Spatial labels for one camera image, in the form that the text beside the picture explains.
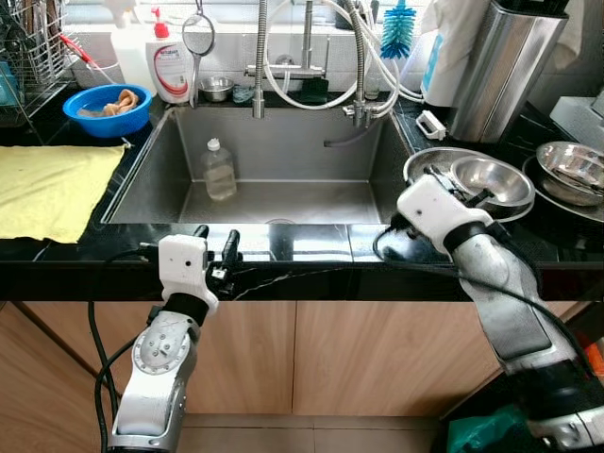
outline white bottle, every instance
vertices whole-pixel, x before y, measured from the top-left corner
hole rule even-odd
[[[128,5],[120,4],[116,0],[107,0],[106,6],[111,9],[117,26],[110,38],[124,81],[145,87],[155,96],[157,90],[144,55],[148,31],[142,25],[129,26],[129,13],[127,9],[123,9]]]
[[[189,100],[192,73],[192,57],[180,38],[171,38],[168,26],[159,16],[159,8],[153,8],[156,15],[155,39],[146,45],[146,59],[151,78],[159,96],[170,104]]]
[[[218,139],[208,142],[208,152],[202,157],[204,179],[208,195],[214,201],[222,201],[237,193],[233,159],[230,153],[220,146]]]

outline dish rack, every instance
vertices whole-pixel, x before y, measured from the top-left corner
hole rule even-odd
[[[73,81],[64,0],[0,0],[0,126],[31,116]]]

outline stainless steel sink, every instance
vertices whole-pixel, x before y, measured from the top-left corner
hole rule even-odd
[[[407,158],[391,119],[362,130],[338,109],[166,111],[104,221],[209,224],[379,224],[394,210]],[[217,137],[233,153],[237,194],[214,202],[201,155]]]

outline wooden cabinet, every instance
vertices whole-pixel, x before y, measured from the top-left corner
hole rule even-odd
[[[144,326],[153,304],[101,302],[96,319],[108,356]],[[83,302],[27,306],[95,370],[98,361]],[[201,330],[198,359],[187,387],[191,413],[291,413],[294,379],[294,302],[221,302]],[[114,365],[124,389],[129,355]]]
[[[0,451],[97,451],[93,377],[9,303],[0,345]]]
[[[298,302],[295,344],[301,415],[442,415],[499,369],[471,303]]]

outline kitchen counter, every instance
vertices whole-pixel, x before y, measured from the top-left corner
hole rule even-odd
[[[121,142],[120,139],[98,141],[83,134],[77,125],[65,122],[60,101],[51,103],[38,121],[40,129],[50,136],[49,144],[115,145]],[[156,243],[167,234],[192,234],[195,231],[198,225],[193,224],[108,224],[103,221],[111,199],[142,152],[163,110],[161,102],[155,102],[150,124],[126,137],[132,147],[114,172],[77,244],[27,238],[0,241],[0,300],[86,299],[103,260],[136,248],[141,242]],[[464,145],[449,139],[442,143],[431,142],[414,125],[420,111],[421,107],[402,102],[394,114],[410,154],[437,145],[460,146],[520,165],[538,144],[568,139],[551,121],[527,107],[510,136],[498,146]],[[35,144],[25,130],[20,135],[3,137],[1,142]],[[405,158],[401,156],[400,162],[394,163],[401,184]],[[602,228],[581,224],[578,231],[562,234],[571,225],[567,217],[561,217],[543,200],[537,200],[529,216],[507,227],[542,269],[545,299],[601,300],[604,294]],[[468,300],[455,280],[393,269],[379,262],[371,245],[384,229],[382,225],[210,225],[210,250],[220,252],[232,228],[241,232],[240,251],[243,253],[233,297],[254,300]],[[403,260],[447,263],[446,257],[436,253],[425,240],[412,241],[399,235],[384,238],[384,243]],[[157,268],[153,264],[124,260],[114,263],[106,271],[94,298],[160,300],[160,290]]]

